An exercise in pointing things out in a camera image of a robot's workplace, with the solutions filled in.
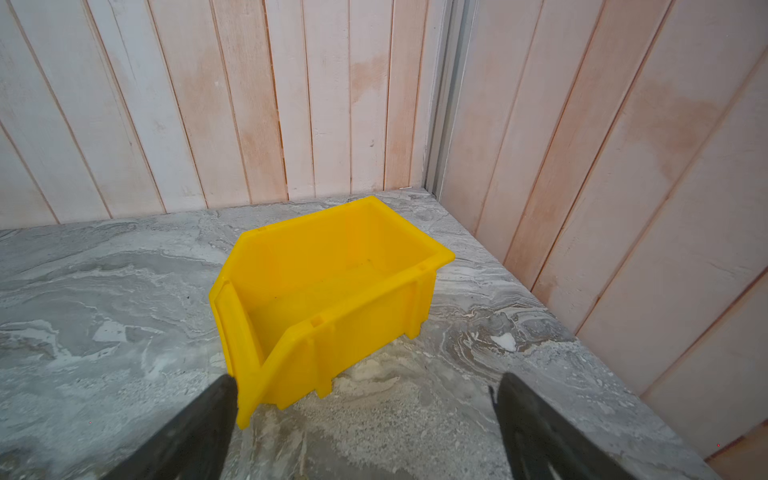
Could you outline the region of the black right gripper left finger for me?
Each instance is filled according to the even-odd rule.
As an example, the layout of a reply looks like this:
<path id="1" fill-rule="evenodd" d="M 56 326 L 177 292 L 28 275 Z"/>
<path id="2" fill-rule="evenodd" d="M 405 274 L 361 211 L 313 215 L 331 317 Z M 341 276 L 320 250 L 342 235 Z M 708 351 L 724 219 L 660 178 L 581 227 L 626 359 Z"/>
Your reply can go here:
<path id="1" fill-rule="evenodd" d="M 237 384 L 224 374 L 173 417 L 107 479 L 218 479 L 231 442 Z"/>

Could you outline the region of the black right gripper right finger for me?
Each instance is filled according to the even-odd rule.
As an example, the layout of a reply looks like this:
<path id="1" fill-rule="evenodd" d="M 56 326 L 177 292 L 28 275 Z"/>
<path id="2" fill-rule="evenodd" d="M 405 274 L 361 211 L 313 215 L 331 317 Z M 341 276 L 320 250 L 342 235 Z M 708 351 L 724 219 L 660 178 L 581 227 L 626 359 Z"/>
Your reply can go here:
<path id="1" fill-rule="evenodd" d="M 631 479 L 517 375 L 488 388 L 515 479 Z"/>

